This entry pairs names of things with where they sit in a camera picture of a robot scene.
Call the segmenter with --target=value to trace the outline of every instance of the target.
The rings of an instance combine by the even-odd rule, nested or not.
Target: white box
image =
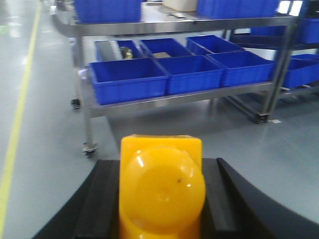
[[[163,5],[176,11],[196,11],[197,0],[163,0]]]

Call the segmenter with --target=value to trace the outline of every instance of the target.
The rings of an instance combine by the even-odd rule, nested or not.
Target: caster wheel
[[[98,149],[97,144],[94,143],[92,147],[88,148],[87,143],[82,145],[82,152],[87,158],[92,158],[94,152]]]
[[[95,153],[95,150],[93,150],[93,151],[87,151],[87,152],[84,152],[84,155],[85,155],[87,158],[92,158],[94,153]]]
[[[81,108],[80,100],[79,99],[71,100],[71,106],[73,107],[73,109],[78,110],[79,108]]]
[[[265,116],[257,115],[256,116],[256,123],[257,124],[267,123],[267,122],[268,122],[268,115],[265,115]]]

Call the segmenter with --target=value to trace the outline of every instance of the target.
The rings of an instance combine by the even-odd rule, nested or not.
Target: metal shelf
[[[67,10],[70,18],[63,21],[56,14],[59,10]],[[142,21],[132,23],[77,24],[73,7],[61,2],[57,7],[52,8],[51,12],[56,28],[68,37],[208,31],[256,26],[286,26],[296,20],[296,17],[293,16],[213,20],[198,16],[196,12],[176,12],[157,2],[143,3]]]
[[[90,81],[83,81],[83,91],[86,93],[88,107],[92,118],[101,116],[112,116],[122,113],[153,109],[158,107],[173,106],[183,103],[196,102],[202,100],[210,100],[214,98],[235,96],[245,93],[254,93],[260,91],[272,90],[274,84],[272,82],[263,82],[257,84],[242,85],[236,87],[219,88],[214,90],[193,92],[187,94],[179,94],[172,96],[156,97],[145,100],[116,103],[110,105],[99,105],[95,100],[94,90]]]
[[[280,36],[252,36],[250,33],[233,34],[230,41],[245,48],[257,48],[267,50],[278,50],[283,38]],[[315,44],[295,44],[293,51],[319,49],[319,43]]]

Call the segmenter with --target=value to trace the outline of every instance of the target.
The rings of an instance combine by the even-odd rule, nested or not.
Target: black holder
[[[118,239],[120,162],[97,161],[33,239]],[[318,239],[319,225],[277,203],[223,159],[203,159],[202,239]]]

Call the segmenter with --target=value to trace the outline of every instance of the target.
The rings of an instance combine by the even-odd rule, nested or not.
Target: small object in bin
[[[126,59],[126,60],[133,59],[132,49],[130,49],[126,46],[122,46],[122,47],[120,47],[120,50],[121,50],[121,54],[123,56],[123,59]]]
[[[167,52],[158,52],[158,53],[153,53],[153,56],[155,58],[166,58],[166,57],[171,57]]]

